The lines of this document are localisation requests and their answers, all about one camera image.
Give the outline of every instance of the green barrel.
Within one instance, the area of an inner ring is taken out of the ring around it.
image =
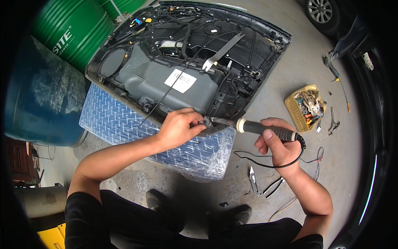
[[[97,0],[51,0],[37,16],[32,34],[80,72],[114,30]]]
[[[133,13],[140,8],[147,0],[113,0],[117,8],[123,14],[124,12]],[[109,17],[114,20],[119,13],[109,0],[98,0],[101,7],[108,13]]]

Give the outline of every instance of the pliers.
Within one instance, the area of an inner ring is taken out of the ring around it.
[[[269,198],[269,197],[271,197],[271,195],[273,195],[278,189],[279,189],[279,187],[282,185],[282,183],[284,182],[285,180],[283,179],[283,177],[280,177],[279,179],[277,179],[275,182],[273,182],[271,185],[269,185],[268,186],[268,188],[266,188],[266,190],[264,190],[263,191],[263,194],[265,194],[270,188],[272,188],[275,184],[277,184],[277,183],[279,183],[278,184],[278,186],[269,194],[269,195],[267,195],[267,199]]]

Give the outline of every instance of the yellow basket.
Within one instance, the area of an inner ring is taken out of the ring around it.
[[[311,123],[310,126],[308,126],[304,116],[302,115],[301,111],[300,111],[300,107],[297,104],[296,99],[294,98],[294,95],[296,95],[296,93],[298,92],[308,92],[308,91],[312,91],[312,95],[315,96],[315,93],[318,91],[318,87],[316,87],[315,84],[313,85],[309,85],[309,86],[305,86],[301,89],[298,89],[297,91],[295,91],[294,93],[292,93],[289,97],[287,97],[285,99],[285,106],[287,108],[287,110],[290,113],[290,116],[293,119],[294,124],[296,125],[297,131],[298,132],[306,132],[306,131],[310,131],[312,130],[312,128],[314,127],[314,125],[316,125],[316,123],[318,123],[322,118],[318,118],[318,120],[316,120],[315,122]],[[321,94],[319,93],[319,100],[323,103]],[[325,111],[326,111],[326,105],[324,104],[323,107],[323,115],[325,115]]]

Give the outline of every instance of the yellow object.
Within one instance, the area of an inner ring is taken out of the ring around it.
[[[294,122],[298,132],[306,132],[306,131],[312,130],[312,128],[316,125],[316,123],[318,123],[319,120],[322,119],[322,118],[318,118],[318,120],[316,120],[315,122],[311,122],[311,124],[308,125],[306,118],[304,118],[304,116],[302,115],[302,113],[300,111],[300,107],[297,104],[296,99],[294,98],[294,95],[296,95],[296,93],[298,93],[298,92],[308,92],[308,91],[312,91],[312,95],[315,97],[315,93],[319,90],[315,84],[305,86],[301,89],[298,89],[297,91],[295,91],[294,93],[292,93],[289,97],[287,97],[285,99],[285,106],[286,106],[287,110],[289,111],[290,116],[292,117],[293,122]],[[323,103],[320,93],[319,93],[319,100]],[[323,103],[323,105],[324,105],[323,114],[325,115],[326,105],[325,105],[325,103]]]
[[[65,228],[66,224],[63,223],[55,228],[37,232],[37,234],[47,248],[65,249]]]

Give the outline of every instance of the metal pipe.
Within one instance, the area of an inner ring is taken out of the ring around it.
[[[115,2],[113,0],[109,0],[111,1],[111,3],[113,4],[113,6],[115,7],[116,11],[119,13],[120,17],[122,18],[123,21],[125,21],[126,19],[124,19],[122,13],[120,12],[120,10],[117,8]]]

